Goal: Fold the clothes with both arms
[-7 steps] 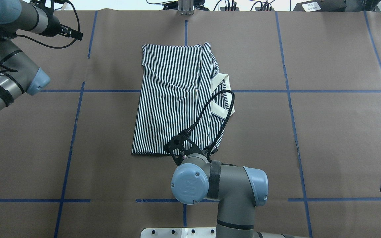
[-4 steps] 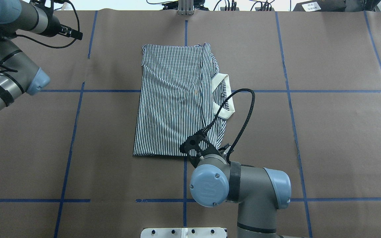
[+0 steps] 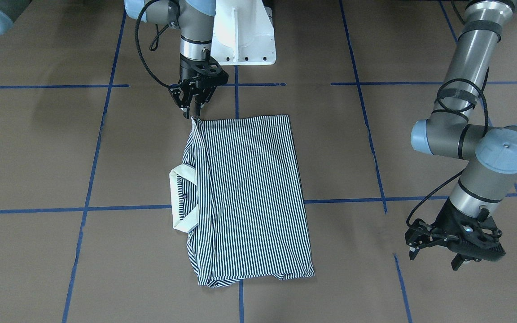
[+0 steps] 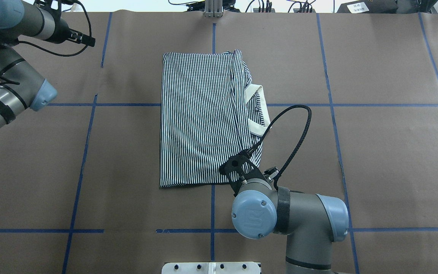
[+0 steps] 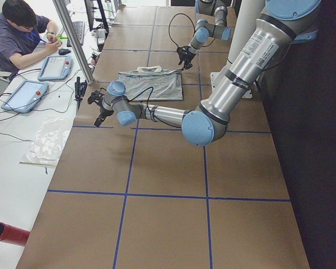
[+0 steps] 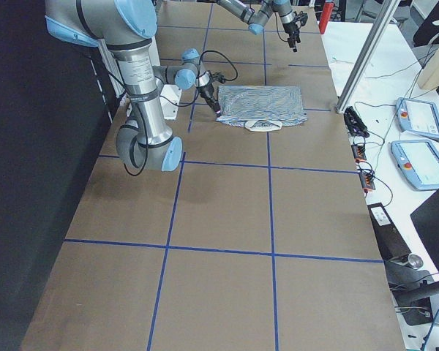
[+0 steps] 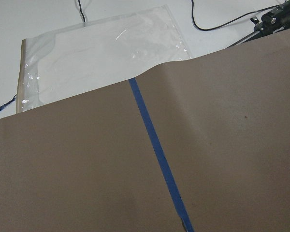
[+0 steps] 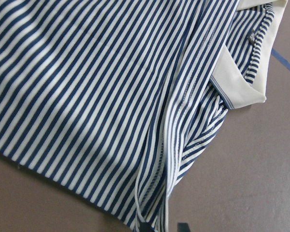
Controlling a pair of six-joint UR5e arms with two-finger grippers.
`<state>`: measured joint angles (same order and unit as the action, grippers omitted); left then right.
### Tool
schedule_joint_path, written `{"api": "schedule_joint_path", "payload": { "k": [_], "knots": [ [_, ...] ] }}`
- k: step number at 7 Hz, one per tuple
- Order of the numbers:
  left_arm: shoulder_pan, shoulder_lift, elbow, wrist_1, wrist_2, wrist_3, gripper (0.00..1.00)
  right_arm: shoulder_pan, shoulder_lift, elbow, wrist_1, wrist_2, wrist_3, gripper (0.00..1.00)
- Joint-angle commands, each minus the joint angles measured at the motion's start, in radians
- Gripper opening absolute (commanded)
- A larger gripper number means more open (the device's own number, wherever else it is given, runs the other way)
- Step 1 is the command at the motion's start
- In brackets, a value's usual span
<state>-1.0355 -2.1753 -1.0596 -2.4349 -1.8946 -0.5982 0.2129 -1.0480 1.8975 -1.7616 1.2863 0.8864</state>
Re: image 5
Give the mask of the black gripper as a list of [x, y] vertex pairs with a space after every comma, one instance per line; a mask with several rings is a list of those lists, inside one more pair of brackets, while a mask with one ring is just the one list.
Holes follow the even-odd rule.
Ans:
[[181, 70], [192, 68], [192, 60], [196, 54], [189, 50], [189, 46], [177, 47], [176, 52], [179, 56], [178, 65]]
[[95, 90], [91, 93], [91, 95], [87, 99], [87, 103], [91, 105], [92, 103], [95, 103], [97, 106], [100, 107], [100, 114], [96, 118], [94, 122], [95, 127], [100, 127], [101, 124], [105, 121], [106, 117], [109, 117], [113, 115], [114, 111], [112, 109], [104, 108], [102, 102], [104, 100], [105, 94], [101, 92], [101, 90]]

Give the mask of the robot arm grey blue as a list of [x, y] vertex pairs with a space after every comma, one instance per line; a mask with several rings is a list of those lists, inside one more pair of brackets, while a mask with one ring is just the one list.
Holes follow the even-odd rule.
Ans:
[[199, 14], [214, 17], [215, 23], [211, 24], [204, 18], [199, 19], [190, 43], [183, 47], [177, 47], [179, 65], [183, 64], [182, 70], [192, 68], [193, 58], [208, 38], [226, 41], [231, 34], [231, 29], [227, 27], [227, 6], [222, 1], [198, 0], [195, 2], [195, 11]]
[[241, 52], [221, 69], [213, 80], [212, 93], [194, 110], [181, 110], [150, 103], [135, 103], [126, 97], [127, 87], [111, 82], [106, 92], [94, 91], [87, 102], [96, 104], [100, 114], [95, 126], [115, 115], [123, 126], [137, 119], [179, 127], [187, 141], [205, 146], [223, 137], [230, 113], [280, 49], [316, 37], [315, 23], [320, 1], [266, 1], [253, 23]]

